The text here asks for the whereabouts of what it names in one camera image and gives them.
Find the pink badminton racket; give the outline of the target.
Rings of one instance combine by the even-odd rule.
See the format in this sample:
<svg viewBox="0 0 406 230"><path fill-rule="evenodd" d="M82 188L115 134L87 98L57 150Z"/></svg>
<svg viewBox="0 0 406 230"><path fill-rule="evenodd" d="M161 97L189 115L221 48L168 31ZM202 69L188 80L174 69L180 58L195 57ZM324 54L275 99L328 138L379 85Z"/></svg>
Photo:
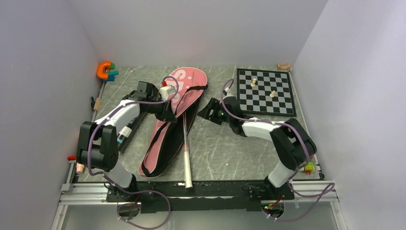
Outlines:
<svg viewBox="0 0 406 230"><path fill-rule="evenodd" d="M190 153L189 153L189 144L187 138L187 118L186 114L183 114L183 134L184 134L184 178L185 178L185 188L192 188L192 174L191 174L191 165L190 165Z"/></svg>

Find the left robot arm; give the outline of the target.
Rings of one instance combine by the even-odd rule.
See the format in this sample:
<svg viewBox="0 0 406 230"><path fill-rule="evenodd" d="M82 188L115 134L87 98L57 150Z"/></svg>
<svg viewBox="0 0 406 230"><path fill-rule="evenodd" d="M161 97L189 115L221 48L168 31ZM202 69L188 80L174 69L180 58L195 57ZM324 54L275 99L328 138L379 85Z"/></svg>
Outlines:
<svg viewBox="0 0 406 230"><path fill-rule="evenodd" d="M103 118L81 124L77 162L85 165L90 175L101 174L112 186L119 188L118 194L123 200L134 200L138 193L137 181L135 175L118 161L117 132L142 114L154 114L163 122L176 122L171 100L178 90L178 83L158 88L140 81L137 89L124 96Z"/></svg>

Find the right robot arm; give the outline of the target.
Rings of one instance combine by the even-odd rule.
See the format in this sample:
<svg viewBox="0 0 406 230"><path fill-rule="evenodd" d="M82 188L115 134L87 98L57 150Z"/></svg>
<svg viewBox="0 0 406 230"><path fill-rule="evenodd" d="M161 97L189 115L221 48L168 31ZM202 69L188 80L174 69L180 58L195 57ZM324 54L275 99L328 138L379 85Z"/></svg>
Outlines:
<svg viewBox="0 0 406 230"><path fill-rule="evenodd" d="M221 101L212 98L197 115L218 125L229 124L236 135L273 143L279 160L264 180L264 194L270 199L277 198L295 172L308 164L317 152L316 144L297 119L272 122L249 116L241 110L234 96Z"/></svg>

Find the black shuttlecock tube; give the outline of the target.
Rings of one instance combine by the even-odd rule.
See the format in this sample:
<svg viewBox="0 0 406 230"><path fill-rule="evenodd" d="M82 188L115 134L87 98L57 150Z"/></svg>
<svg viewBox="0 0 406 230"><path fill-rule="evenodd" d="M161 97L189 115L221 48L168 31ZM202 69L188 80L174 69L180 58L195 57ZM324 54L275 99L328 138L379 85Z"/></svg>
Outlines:
<svg viewBox="0 0 406 230"><path fill-rule="evenodd" d="M130 120L130 122L120 130L117 136L118 151L120 154L122 154L125 151L129 141L132 139L132 137L136 133L136 130L142 124L146 115L147 115L146 113L141 113L138 117L135 117L132 120Z"/></svg>

